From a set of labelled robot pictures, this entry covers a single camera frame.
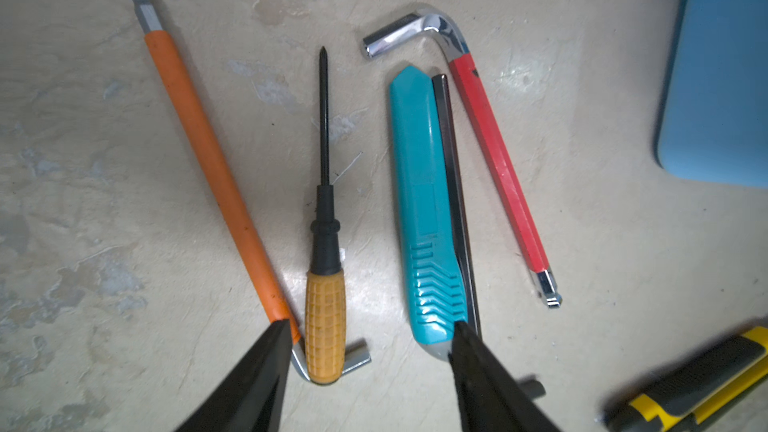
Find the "orange hex key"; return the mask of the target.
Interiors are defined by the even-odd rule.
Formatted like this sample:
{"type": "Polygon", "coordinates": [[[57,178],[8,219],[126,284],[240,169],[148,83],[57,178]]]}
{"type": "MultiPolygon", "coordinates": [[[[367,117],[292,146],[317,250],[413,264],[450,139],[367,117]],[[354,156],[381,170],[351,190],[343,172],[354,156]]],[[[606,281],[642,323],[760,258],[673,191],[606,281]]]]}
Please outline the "orange hex key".
{"type": "MultiPolygon", "coordinates": [[[[207,118],[188,69],[153,0],[132,0],[144,40],[187,139],[221,211],[230,235],[253,283],[261,305],[272,322],[287,320],[292,337],[292,362],[311,381],[306,359],[306,318],[300,326],[286,298],[235,178],[207,118]]],[[[370,364],[367,344],[346,345],[342,376],[370,364]]]]}

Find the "yellow black utility knife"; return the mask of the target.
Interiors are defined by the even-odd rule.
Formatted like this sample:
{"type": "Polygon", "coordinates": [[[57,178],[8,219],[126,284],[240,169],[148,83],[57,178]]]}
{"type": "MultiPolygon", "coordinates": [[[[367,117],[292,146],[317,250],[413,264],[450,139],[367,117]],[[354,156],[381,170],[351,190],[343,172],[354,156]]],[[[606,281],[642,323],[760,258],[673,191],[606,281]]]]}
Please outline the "yellow black utility knife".
{"type": "Polygon", "coordinates": [[[703,431],[767,380],[767,328],[732,335],[617,408],[610,431],[703,431]]]}

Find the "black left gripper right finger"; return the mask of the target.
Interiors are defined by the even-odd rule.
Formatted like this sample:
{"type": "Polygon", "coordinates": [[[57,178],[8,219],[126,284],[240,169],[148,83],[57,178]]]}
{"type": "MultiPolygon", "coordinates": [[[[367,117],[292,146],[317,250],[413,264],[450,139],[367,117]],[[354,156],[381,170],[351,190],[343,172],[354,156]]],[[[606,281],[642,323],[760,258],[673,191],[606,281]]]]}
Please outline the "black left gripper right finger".
{"type": "Polygon", "coordinates": [[[556,431],[534,401],[546,395],[531,376],[517,382],[467,323],[454,325],[449,353],[464,431],[556,431]]]}

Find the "black hex key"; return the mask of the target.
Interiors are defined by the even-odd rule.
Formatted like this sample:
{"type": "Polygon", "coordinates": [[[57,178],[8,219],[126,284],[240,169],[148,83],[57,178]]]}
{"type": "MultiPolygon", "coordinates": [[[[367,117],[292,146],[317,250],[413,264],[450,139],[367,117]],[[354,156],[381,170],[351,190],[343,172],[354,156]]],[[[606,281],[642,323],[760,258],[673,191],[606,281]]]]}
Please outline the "black hex key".
{"type": "Polygon", "coordinates": [[[413,248],[409,305],[417,342],[446,361],[454,322],[481,329],[446,76],[430,78],[428,89],[422,128],[429,178],[418,200],[428,232],[413,248]]]}

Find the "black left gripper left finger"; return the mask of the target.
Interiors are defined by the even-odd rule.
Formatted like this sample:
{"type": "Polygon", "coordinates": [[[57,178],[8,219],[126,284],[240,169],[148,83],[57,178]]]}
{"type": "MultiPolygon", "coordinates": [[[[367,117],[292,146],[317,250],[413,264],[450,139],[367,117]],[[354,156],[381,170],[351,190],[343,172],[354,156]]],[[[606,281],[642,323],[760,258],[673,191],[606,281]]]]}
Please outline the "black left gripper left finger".
{"type": "Polygon", "coordinates": [[[293,342],[290,324],[270,324],[180,431],[277,431],[293,342]]]}

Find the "red hex key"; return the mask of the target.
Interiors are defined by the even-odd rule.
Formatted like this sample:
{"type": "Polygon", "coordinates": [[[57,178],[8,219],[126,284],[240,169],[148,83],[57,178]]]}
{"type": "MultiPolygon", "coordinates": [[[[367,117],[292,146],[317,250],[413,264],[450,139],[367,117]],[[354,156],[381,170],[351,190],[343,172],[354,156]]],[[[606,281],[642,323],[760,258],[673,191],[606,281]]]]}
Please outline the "red hex key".
{"type": "Polygon", "coordinates": [[[550,309],[561,307],[562,296],[545,248],[473,56],[455,21],[434,7],[424,6],[368,34],[362,39],[362,46],[368,57],[375,58],[419,35],[432,36],[448,62],[522,257],[542,300],[550,309]]]}

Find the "teal utility knife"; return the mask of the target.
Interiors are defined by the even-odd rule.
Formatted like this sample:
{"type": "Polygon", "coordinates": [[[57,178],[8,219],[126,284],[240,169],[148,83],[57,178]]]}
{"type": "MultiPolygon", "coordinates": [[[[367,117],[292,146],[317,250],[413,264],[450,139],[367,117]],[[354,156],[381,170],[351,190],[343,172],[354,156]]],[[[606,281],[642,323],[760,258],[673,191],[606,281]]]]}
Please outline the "teal utility knife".
{"type": "Polygon", "coordinates": [[[389,86],[399,234],[415,341],[449,359],[454,324],[468,319],[456,257],[444,148],[432,80],[409,65],[389,86]]]}

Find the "blue plastic tool box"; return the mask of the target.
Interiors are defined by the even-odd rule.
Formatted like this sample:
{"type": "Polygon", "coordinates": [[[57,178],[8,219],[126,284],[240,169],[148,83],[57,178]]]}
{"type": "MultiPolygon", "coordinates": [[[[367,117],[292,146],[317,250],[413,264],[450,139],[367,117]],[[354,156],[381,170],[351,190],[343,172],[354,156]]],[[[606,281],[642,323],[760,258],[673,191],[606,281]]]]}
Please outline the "blue plastic tool box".
{"type": "Polygon", "coordinates": [[[681,0],[655,155],[679,178],[767,186],[767,0],[681,0]]]}

